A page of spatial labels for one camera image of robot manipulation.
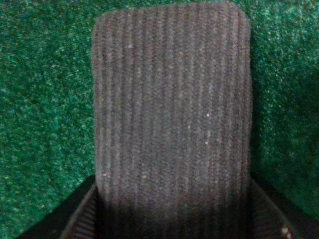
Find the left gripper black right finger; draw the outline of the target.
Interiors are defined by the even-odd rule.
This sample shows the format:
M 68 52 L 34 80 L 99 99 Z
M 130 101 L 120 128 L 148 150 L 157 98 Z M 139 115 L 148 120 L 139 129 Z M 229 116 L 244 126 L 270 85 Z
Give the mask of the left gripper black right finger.
M 250 239 L 317 239 L 319 223 L 261 178 L 251 179 Z

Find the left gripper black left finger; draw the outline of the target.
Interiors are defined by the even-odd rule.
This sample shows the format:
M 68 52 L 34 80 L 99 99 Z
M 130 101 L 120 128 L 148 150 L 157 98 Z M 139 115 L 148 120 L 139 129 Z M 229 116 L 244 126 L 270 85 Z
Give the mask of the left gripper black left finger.
M 21 234 L 23 239 L 58 239 L 62 236 L 67 225 L 76 218 L 76 211 L 84 203 L 85 196 L 94 187 L 95 175 L 85 179 L 70 196 L 51 213 Z

